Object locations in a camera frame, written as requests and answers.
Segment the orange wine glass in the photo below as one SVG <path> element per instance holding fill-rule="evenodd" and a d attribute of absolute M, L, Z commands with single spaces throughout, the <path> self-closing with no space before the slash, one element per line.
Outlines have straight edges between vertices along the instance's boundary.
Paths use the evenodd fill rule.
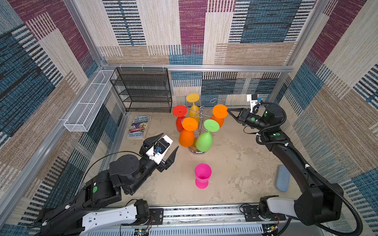
<path fill-rule="evenodd" d="M 183 147 L 190 147 L 194 143 L 194 131 L 198 128 L 198 122 L 194 118 L 185 118 L 182 121 L 183 130 L 180 133 L 179 143 Z"/>
<path fill-rule="evenodd" d="M 224 124 L 224 119 L 228 116 L 227 107 L 222 104 L 218 104 L 214 106 L 212 109 L 213 115 L 211 116 L 211 120 L 216 121 L 220 127 Z"/>

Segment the pink plastic wine glass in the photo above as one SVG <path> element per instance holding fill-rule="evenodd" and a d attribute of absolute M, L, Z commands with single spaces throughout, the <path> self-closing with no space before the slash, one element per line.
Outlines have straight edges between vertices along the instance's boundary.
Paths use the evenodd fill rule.
<path fill-rule="evenodd" d="M 199 189 L 206 189 L 209 184 L 209 179 L 212 175 L 212 169 L 208 164 L 201 163 L 195 168 L 195 184 Z"/>

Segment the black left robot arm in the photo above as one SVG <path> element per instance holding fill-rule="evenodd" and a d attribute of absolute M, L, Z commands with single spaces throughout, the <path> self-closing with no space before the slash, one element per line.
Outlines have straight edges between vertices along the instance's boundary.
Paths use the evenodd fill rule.
<path fill-rule="evenodd" d="M 122 195 L 133 195 L 155 170 L 163 172 L 175 161 L 177 149 L 164 160 L 173 140 L 161 133 L 143 141 L 140 152 L 124 155 L 87 181 L 76 195 L 57 208 L 44 208 L 37 220 L 27 225 L 38 228 L 39 236 L 80 236 L 111 225 L 143 225 L 152 222 L 147 201 L 105 210 L 121 201 Z"/>

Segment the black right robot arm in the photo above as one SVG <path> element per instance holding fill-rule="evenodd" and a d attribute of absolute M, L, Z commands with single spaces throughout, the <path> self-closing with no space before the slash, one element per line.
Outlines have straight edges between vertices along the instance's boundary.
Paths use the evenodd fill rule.
<path fill-rule="evenodd" d="M 283 163 L 302 192 L 301 196 L 294 200 L 276 195 L 262 197 L 258 206 L 261 220 L 267 221 L 275 214 L 282 214 L 289 219 L 299 220 L 306 226 L 316 225 L 336 236 L 344 236 L 344 232 L 330 229 L 324 226 L 324 223 L 339 220 L 342 204 L 345 204 L 356 222 L 355 230 L 347 235 L 361 235 L 361 217 L 344 197 L 343 189 L 318 173 L 281 130 L 281 125 L 287 118 L 282 107 L 271 102 L 259 102 L 252 109 L 232 108 L 227 112 L 244 127 L 257 129 L 254 133 L 256 142 L 266 146 Z"/>

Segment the orange wine glass front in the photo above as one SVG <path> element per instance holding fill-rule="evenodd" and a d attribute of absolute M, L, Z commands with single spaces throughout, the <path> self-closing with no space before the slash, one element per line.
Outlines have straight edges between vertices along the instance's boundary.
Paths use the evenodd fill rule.
<path fill-rule="evenodd" d="M 194 118 L 185 118 L 182 121 L 183 130 L 180 133 L 179 143 L 183 147 L 190 147 L 194 143 L 194 131 L 198 128 L 198 122 Z"/>

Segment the chrome wine glass rack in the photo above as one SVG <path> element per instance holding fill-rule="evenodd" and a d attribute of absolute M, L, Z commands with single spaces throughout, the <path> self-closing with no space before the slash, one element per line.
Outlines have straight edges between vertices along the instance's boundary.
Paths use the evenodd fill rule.
<path fill-rule="evenodd" d="M 212 99 L 211 100 L 211 103 L 213 104 L 213 107 L 206 110 L 203 106 L 199 107 L 199 111 L 198 111 L 198 116 L 199 116 L 199 123 L 198 123 L 198 128 L 197 130 L 194 131 L 194 134 L 195 134 L 195 139 L 194 139 L 194 143 L 190 146 L 190 147 L 187 147 L 188 150 L 195 154 L 195 155 L 203 155 L 207 152 L 200 152 L 197 148 L 196 148 L 196 141 L 199 137 L 199 135 L 201 133 L 204 133 L 205 132 L 205 129 L 203 127 L 203 123 L 206 121 L 206 120 L 209 120 L 211 118 L 211 116 L 213 115 L 213 112 L 212 112 L 212 109 L 214 108 L 214 106 L 218 105 L 216 104 L 215 102 L 217 101 L 216 98 Z M 189 108 L 188 107 L 188 115 L 186 115 L 186 118 L 190 118 L 189 117 Z"/>

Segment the green plastic wine glass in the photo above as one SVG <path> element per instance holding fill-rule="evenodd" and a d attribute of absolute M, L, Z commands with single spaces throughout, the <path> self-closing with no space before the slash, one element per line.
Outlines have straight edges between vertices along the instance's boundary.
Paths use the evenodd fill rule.
<path fill-rule="evenodd" d="M 196 141 L 196 148 L 200 152 L 208 152 L 213 143 L 212 133 L 219 131 L 220 125 L 214 120 L 206 120 L 203 123 L 205 129 L 204 133 L 201 133 Z"/>

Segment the yellow plastic wine glass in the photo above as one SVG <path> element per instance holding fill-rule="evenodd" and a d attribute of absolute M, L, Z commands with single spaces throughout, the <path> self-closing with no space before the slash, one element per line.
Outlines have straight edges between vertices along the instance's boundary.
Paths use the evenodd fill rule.
<path fill-rule="evenodd" d="M 200 96 L 196 93 L 189 94 L 186 97 L 186 101 L 192 105 L 189 108 L 189 117 L 195 119 L 197 123 L 199 123 L 199 116 L 198 116 L 199 107 L 195 103 L 198 102 L 199 99 L 200 99 Z"/>

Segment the red plastic wine glass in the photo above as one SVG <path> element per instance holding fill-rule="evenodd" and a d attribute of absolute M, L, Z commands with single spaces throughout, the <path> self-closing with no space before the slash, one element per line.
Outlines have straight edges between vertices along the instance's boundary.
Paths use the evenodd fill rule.
<path fill-rule="evenodd" d="M 186 118 L 186 114 L 188 112 L 188 109 L 184 105 L 177 105 L 173 108 L 172 113 L 177 118 L 176 119 L 176 129 L 179 133 L 181 133 L 184 128 L 182 126 L 183 119 Z"/>

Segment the black mesh shelf rack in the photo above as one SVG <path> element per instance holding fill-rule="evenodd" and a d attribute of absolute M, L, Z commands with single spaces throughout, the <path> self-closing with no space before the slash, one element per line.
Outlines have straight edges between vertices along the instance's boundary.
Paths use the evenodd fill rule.
<path fill-rule="evenodd" d="M 110 83 L 127 112 L 171 112 L 172 92 L 166 68 L 118 67 Z"/>

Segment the treehouse paperback book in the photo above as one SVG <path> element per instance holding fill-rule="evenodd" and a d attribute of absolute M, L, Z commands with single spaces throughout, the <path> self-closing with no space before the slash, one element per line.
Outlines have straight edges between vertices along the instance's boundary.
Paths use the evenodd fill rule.
<path fill-rule="evenodd" d="M 128 139 L 143 140 L 147 134 L 150 116 L 136 116 L 134 117 L 129 131 L 127 133 Z"/>

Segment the blue grey sponge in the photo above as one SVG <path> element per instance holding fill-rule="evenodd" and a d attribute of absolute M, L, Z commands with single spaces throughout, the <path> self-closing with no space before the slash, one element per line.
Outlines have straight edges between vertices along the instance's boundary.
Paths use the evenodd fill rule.
<path fill-rule="evenodd" d="M 275 187 L 280 192 L 287 192 L 290 183 L 290 172 L 284 165 L 280 165 L 277 170 Z"/>

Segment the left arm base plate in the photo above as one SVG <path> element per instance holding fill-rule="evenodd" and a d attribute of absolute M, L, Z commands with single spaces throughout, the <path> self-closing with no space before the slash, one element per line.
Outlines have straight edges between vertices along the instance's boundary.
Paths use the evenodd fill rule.
<path fill-rule="evenodd" d="M 150 218 L 148 221 L 149 225 L 162 225 L 164 217 L 163 208 L 149 208 Z"/>

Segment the aluminium mounting rail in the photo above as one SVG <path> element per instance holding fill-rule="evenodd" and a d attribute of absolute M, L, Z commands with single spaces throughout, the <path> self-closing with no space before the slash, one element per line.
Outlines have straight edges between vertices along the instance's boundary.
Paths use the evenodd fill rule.
<path fill-rule="evenodd" d="M 287 216 L 286 222 L 246 222 L 239 204 L 151 206 L 163 208 L 162 225 L 116 224 L 95 230 L 91 236 L 322 236 Z"/>

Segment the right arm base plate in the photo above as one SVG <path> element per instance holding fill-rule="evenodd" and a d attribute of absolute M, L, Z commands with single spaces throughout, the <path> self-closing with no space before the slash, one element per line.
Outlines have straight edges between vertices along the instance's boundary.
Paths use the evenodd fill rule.
<path fill-rule="evenodd" d="M 262 215 L 258 205 L 242 204 L 239 211 L 245 218 L 246 222 L 286 222 L 287 218 L 283 214 L 267 213 Z"/>

